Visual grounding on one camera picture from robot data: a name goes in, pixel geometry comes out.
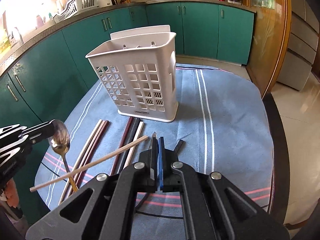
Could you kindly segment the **dark red chopstick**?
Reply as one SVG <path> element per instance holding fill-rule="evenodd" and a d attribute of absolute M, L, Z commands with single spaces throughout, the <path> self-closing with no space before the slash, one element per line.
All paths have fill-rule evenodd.
<path fill-rule="evenodd" d="M 93 137 L 92 142 L 89 145 L 89 148 L 86 152 L 86 154 L 84 155 L 84 158 L 80 164 L 80 167 L 89 164 L 90 161 L 93 158 L 93 155 L 95 153 L 95 150 L 97 149 L 97 146 L 99 145 L 104 133 L 106 132 L 106 129 L 108 127 L 109 121 L 108 120 L 103 120 L 103 122 L 101 123 L 100 127 L 98 128 L 98 131 L 96 132 L 95 136 Z M 70 185 L 68 192 L 65 195 L 65 199 L 67 199 L 69 196 L 71 196 L 73 194 L 74 190 L 72 188 L 72 186 Z"/>

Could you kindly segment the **wooden glass sliding door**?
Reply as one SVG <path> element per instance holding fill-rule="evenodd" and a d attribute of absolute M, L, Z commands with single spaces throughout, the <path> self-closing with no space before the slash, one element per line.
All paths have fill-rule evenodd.
<path fill-rule="evenodd" d="M 273 0 L 272 8 L 254 5 L 253 0 L 242 2 L 255 11 L 253 40 L 246 69 L 264 98 L 277 81 L 289 45 L 291 0 Z"/>

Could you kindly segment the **light wooden chopstick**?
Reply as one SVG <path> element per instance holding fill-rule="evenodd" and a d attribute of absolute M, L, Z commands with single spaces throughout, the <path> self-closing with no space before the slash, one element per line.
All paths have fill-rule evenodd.
<path fill-rule="evenodd" d="M 79 174 L 81 172 L 87 171 L 89 168 L 91 168 L 93 166 L 96 166 L 96 165 L 98 165 L 98 164 L 100 164 L 100 163 L 102 163 L 102 162 L 104 162 L 104 161 L 106 161 L 108 159 L 111 159 L 111 158 L 115 157 L 116 155 L 119 155 L 119 154 L 131 149 L 132 147 L 140 144 L 141 142 L 146 141 L 147 139 L 148 139 L 147 135 L 141 136 L 140 138 L 138 138 L 138 139 L 132 141 L 131 143 L 129 143 L 129 144 L 127 144 L 127 145 L 125 145 L 125 146 L 123 146 L 123 147 L 121 147 L 121 148 L 119 148 L 119 149 L 117 149 L 117 150 L 105 155 L 104 157 L 102 157 L 102 158 L 100 158 L 100 159 L 98 159 L 96 161 L 90 162 L 89 164 L 86 164 L 86 165 L 84 165 L 84 166 L 82 166 L 82 167 L 80 167 L 80 168 L 78 168 L 76 170 L 73 170 L 72 172 L 66 173 L 65 175 L 60 176 L 59 178 L 56 178 L 54 180 L 50 180 L 50 181 L 47 181 L 45 183 L 33 186 L 29 190 L 30 190 L 30 192 L 35 192 L 35 191 L 37 191 L 37 190 L 39 190 L 41 188 L 44 188 L 44 187 L 47 187 L 47 186 L 49 186 L 51 184 L 57 183 L 58 181 L 61 181 L 61 180 L 67 179 L 67 178 L 71 178 L 72 176 L 74 176 L 76 174 Z"/>

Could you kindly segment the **maroon chopstick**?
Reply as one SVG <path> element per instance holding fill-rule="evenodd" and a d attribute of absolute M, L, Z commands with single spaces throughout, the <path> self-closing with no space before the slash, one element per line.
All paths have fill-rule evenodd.
<path fill-rule="evenodd" d="M 129 117 L 129 119 L 127 121 L 127 124 L 125 126 L 125 130 L 124 130 L 123 136 L 121 137 L 119 148 L 124 146 L 124 142 L 125 142 L 125 139 L 127 137 L 128 132 L 129 132 L 132 120 L 133 120 L 133 117 Z M 119 155 L 116 155 L 116 158 L 115 158 L 115 160 L 113 162 L 111 173 L 110 173 L 111 176 L 116 173 L 116 168 L 117 168 L 117 165 L 118 165 L 118 161 L 119 161 Z"/>

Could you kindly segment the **blue striped table cloth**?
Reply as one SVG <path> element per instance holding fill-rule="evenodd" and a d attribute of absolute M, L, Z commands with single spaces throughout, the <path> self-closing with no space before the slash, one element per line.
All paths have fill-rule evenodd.
<path fill-rule="evenodd" d="M 243 77 L 217 68 L 178 64 L 174 121 L 145 120 L 142 135 L 164 138 L 173 150 L 181 139 L 180 161 L 195 171 L 220 172 L 267 211 L 273 170 L 273 141 L 259 90 Z M 98 80 L 73 109 L 65 124 L 71 133 L 70 169 L 99 119 L 108 120 L 92 160 L 119 147 L 128 121 Z M 65 174 L 61 158 L 48 148 L 35 185 Z M 185 239 L 180 195 L 149 195 L 134 216 L 131 239 Z"/>

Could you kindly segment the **white dish drying rack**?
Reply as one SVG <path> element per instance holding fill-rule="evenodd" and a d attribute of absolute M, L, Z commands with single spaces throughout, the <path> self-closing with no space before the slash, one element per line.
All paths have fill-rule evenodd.
<path fill-rule="evenodd" d="M 65 9 L 53 17 L 53 21 L 60 23 L 72 16 L 97 7 L 99 7 L 97 0 L 69 0 Z"/>

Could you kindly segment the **white plastic utensil basket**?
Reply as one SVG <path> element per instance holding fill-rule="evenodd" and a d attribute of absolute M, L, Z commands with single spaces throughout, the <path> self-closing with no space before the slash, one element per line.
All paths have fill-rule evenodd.
<path fill-rule="evenodd" d="M 111 33 L 86 55 L 118 113 L 172 122 L 177 113 L 175 37 L 169 25 Z"/>

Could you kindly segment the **silver refrigerator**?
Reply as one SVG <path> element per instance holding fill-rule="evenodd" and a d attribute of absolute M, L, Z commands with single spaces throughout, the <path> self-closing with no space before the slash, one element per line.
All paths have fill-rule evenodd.
<path fill-rule="evenodd" d="M 277 81 L 301 91 L 311 72 L 319 44 L 319 21 L 306 0 L 291 0 L 289 44 Z"/>

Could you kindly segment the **gold metal spoon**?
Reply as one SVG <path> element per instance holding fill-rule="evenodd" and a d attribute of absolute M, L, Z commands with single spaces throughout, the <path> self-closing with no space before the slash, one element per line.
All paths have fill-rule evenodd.
<path fill-rule="evenodd" d="M 70 148 L 70 137 L 65 124 L 60 120 L 53 120 L 50 122 L 54 126 L 54 134 L 48 141 L 55 153 L 62 157 L 63 164 L 66 172 L 69 173 L 70 169 L 67 164 L 66 154 Z"/>

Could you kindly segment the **black utensil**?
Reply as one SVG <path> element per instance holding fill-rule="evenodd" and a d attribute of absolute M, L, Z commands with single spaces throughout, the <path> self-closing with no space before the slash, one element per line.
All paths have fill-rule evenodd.
<path fill-rule="evenodd" d="M 180 139 L 174 148 L 174 152 L 178 154 L 180 152 L 181 147 L 184 144 L 184 140 Z"/>

